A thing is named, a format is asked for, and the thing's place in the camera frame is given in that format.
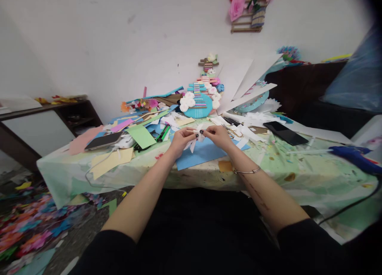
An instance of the bangle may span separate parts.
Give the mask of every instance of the bangle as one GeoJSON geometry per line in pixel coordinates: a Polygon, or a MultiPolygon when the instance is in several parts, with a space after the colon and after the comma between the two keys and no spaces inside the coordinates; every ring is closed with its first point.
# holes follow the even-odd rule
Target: bangle
{"type": "Polygon", "coordinates": [[[235,169],[234,173],[237,174],[239,172],[239,173],[242,173],[242,174],[254,174],[254,173],[256,173],[256,172],[258,172],[260,170],[261,170],[260,167],[258,169],[256,169],[256,170],[252,170],[250,172],[243,172],[243,171],[238,171],[238,170],[235,169]]]}

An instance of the hand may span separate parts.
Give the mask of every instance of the hand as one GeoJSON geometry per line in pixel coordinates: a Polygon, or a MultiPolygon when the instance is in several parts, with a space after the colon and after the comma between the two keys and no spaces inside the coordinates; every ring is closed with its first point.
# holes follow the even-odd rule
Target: hand
{"type": "Polygon", "coordinates": [[[228,131],[223,126],[209,126],[203,131],[203,135],[211,139],[214,144],[224,151],[228,151],[230,148],[235,147],[235,144],[230,139],[228,131]]]}
{"type": "Polygon", "coordinates": [[[174,154],[175,159],[182,156],[183,150],[186,148],[188,142],[199,137],[199,134],[194,134],[194,130],[196,129],[185,127],[175,132],[170,148],[168,148],[168,151],[174,154]]]}

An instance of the black sleeve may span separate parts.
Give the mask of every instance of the black sleeve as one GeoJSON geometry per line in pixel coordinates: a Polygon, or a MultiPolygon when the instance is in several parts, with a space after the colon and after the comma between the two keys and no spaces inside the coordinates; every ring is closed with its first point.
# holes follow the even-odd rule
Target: black sleeve
{"type": "Polygon", "coordinates": [[[344,274],[345,249],[313,220],[283,228],[277,235],[286,270],[303,274],[344,274]]]}
{"type": "Polygon", "coordinates": [[[135,247],[135,242],[119,231],[101,231],[85,249],[69,275],[124,274],[135,247]]]}

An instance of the green tablecloth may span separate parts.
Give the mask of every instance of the green tablecloth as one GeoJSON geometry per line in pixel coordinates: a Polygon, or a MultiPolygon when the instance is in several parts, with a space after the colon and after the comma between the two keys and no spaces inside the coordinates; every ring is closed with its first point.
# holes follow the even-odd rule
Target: green tablecloth
{"type": "MultiPolygon", "coordinates": [[[[198,120],[189,126],[197,127],[199,123],[205,121],[198,120]]],[[[296,147],[290,146],[273,135],[264,137],[268,137],[267,143],[248,142],[251,148],[244,153],[259,164],[300,205],[316,207],[325,217],[370,194],[376,187],[377,180],[374,176],[365,174],[342,158],[330,153],[288,155],[286,152],[295,151],[296,147]]],[[[130,163],[111,169],[96,181],[93,181],[93,174],[89,173],[88,178],[100,188],[88,184],[85,172],[90,168],[92,158],[107,150],[70,156],[63,147],[38,160],[37,165],[57,207],[60,208],[83,192],[98,194],[111,190],[103,186],[122,188],[136,185],[169,145],[170,141],[167,141],[155,144],[141,153],[135,152],[135,158],[130,163]]],[[[316,139],[311,149],[327,149],[333,145],[339,144],[316,139]]],[[[221,160],[227,161],[229,158],[225,156],[181,171],[178,171],[174,165],[165,188],[203,187],[213,190],[244,190],[245,186],[238,176],[231,172],[219,171],[218,161],[221,160]]],[[[331,220],[330,225],[343,238],[354,237],[376,220],[378,205],[375,201],[377,199],[367,200],[365,204],[331,220]]]]}

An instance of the phone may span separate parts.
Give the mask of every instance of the phone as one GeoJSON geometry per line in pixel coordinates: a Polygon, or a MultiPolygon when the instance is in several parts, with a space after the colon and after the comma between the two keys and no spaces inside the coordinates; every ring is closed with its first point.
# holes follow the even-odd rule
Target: phone
{"type": "Polygon", "coordinates": [[[296,132],[293,132],[291,129],[288,129],[287,127],[276,121],[263,123],[263,125],[269,130],[271,130],[275,135],[283,139],[288,144],[291,144],[292,146],[306,144],[309,142],[304,137],[301,137],[296,132]]]}
{"type": "Polygon", "coordinates": [[[121,131],[121,132],[95,138],[86,146],[85,151],[90,151],[90,150],[107,147],[112,144],[115,144],[119,142],[119,140],[121,140],[121,136],[123,133],[124,131],[121,131]]]}

